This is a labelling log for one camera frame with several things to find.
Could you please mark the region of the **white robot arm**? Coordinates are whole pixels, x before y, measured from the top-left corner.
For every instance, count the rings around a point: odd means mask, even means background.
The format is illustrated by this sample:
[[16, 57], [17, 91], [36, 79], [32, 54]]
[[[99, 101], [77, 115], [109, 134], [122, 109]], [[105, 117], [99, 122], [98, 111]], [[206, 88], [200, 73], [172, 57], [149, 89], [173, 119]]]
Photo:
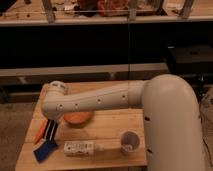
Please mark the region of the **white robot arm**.
[[206, 171], [199, 104], [183, 78], [163, 74], [70, 94], [49, 84], [42, 114], [58, 121], [68, 112], [136, 109], [142, 112], [148, 171]]

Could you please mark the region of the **black striped gripper finger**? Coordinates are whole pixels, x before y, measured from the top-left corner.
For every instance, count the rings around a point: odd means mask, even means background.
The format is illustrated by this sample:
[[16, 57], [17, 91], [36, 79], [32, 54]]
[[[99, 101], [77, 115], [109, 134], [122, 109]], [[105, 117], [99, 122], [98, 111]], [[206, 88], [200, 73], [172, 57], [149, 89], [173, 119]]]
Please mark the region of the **black striped gripper finger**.
[[49, 129], [49, 140], [50, 141], [54, 140], [55, 134], [57, 132], [57, 128], [58, 128], [58, 123], [51, 121], [51, 126], [50, 126], [50, 129]]
[[54, 121], [53, 120], [48, 120], [47, 125], [45, 127], [45, 132], [43, 134], [43, 138], [45, 140], [50, 140], [51, 133], [53, 131], [53, 126], [54, 126]]

